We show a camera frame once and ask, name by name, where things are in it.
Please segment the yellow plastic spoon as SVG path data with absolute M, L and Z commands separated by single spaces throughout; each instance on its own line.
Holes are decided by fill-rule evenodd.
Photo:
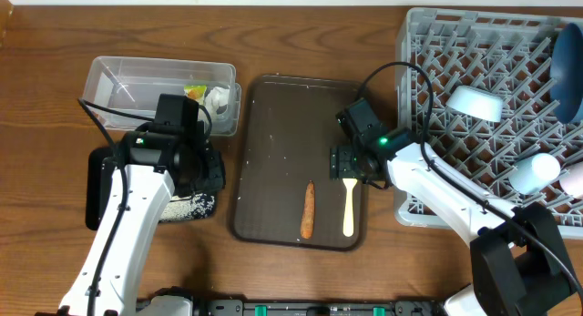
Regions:
M 343 235 L 351 237 L 354 234 L 354 213 L 353 213 L 353 189 L 358 180 L 356 178 L 344 178 L 345 203 L 343 213 Z

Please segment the orange carrot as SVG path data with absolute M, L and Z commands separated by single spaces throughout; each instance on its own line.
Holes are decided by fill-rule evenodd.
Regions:
M 305 191 L 304 207 L 300 227 L 300 233 L 303 239 L 310 239 L 312 237 L 314 218 L 315 218 L 315 186 L 314 183 L 310 181 Z

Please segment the pandan cake wrapper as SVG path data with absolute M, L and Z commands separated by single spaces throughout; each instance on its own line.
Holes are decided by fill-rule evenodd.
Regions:
M 186 97 L 195 100 L 199 104 L 204 103 L 208 87 L 206 85 L 187 85 L 184 86 L 184 94 Z

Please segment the light blue rice bowl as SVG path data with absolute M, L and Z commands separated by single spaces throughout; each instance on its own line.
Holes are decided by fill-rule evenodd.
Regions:
M 504 101 L 501 97 L 485 90 L 459 86 L 448 98 L 446 105 L 468 116 L 497 123 L 502 118 Z

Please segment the light blue cup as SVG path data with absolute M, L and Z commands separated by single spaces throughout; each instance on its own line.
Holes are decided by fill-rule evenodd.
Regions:
M 561 171 L 558 160 L 548 153 L 519 160 L 515 167 L 517 170 L 509 176 L 509 183 L 523 195 L 532 195 L 552 184 Z

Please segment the pink plastic cup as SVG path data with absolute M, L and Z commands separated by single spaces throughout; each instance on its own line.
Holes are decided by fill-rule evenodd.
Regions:
M 563 191 L 575 199 L 583 196 L 583 163 L 566 167 L 566 175 L 559 180 Z

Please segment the dark blue plate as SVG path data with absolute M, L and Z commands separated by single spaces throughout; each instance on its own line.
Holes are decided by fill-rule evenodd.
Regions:
M 559 102 L 554 113 L 563 124 L 582 120 L 582 26 L 569 23 L 559 33 L 551 56 L 550 97 Z

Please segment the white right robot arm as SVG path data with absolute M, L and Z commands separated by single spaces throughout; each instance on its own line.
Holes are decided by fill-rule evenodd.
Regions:
M 350 143 L 332 149 L 332 178 L 415 196 L 470 249 L 472 282 L 444 302 L 445 315 L 545 315 L 582 292 L 545 207 L 519 207 L 481 189 L 410 129 L 389 130 L 363 98 L 336 119 Z

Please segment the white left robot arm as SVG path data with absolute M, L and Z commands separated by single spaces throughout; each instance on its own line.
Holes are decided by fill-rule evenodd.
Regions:
M 164 289 L 139 308 L 138 286 L 164 209 L 175 196 L 213 196 L 226 185 L 224 163 L 210 144 L 211 122 L 196 100 L 162 94 L 155 116 L 110 142 L 109 194 L 97 234 L 58 315 L 192 315 L 188 291 Z

